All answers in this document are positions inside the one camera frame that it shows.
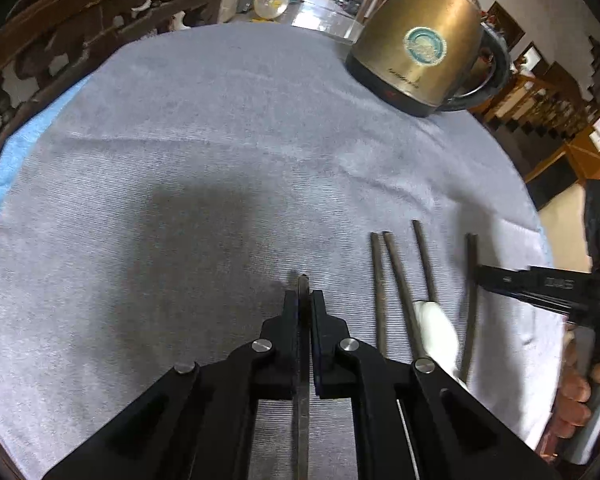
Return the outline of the person's right hand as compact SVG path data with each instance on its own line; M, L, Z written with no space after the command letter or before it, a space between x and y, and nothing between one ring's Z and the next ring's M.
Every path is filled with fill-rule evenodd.
M581 374L580 368L584 367L583 362L591 353L592 344L590 330L568 328L553 413L538 446L538 453L546 462L554 462L558 444L570 439L591 418L592 412L585 403L592 393L591 380L600 385L600 363L593 366L588 376Z

